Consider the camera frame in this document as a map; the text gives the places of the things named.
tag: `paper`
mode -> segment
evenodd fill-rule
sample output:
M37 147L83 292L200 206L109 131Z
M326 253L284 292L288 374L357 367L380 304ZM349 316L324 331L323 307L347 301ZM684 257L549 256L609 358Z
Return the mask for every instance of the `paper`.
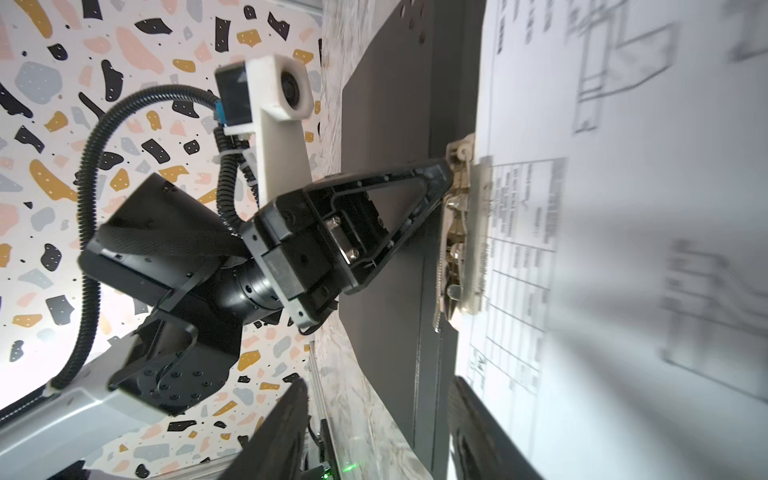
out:
M768 472L768 2L488 0L464 376L549 479Z

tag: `line drawing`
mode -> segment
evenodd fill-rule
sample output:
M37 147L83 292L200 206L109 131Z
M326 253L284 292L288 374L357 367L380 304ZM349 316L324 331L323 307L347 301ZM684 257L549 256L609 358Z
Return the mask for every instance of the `line drawing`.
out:
M768 53L768 0L726 0L723 13L741 16L741 36L730 51L731 61Z
M638 35L627 31L632 0L590 0L582 12L569 5L566 41L583 38L574 134L596 130L603 99L634 90L674 64L679 28L675 22Z
M768 402L768 293L728 259L674 243L662 308L670 314L665 362Z

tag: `marble surface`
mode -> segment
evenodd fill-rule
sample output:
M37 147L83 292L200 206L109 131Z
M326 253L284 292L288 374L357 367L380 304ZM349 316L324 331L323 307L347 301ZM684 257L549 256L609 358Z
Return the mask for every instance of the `marble surface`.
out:
M327 120L320 126L323 155L318 165L323 176L338 173L341 164L344 85L376 32L401 4L393 0L328 0L324 5L321 101ZM315 335L318 377L336 456L341 468L348 470L343 478L432 478L360 370L338 313Z

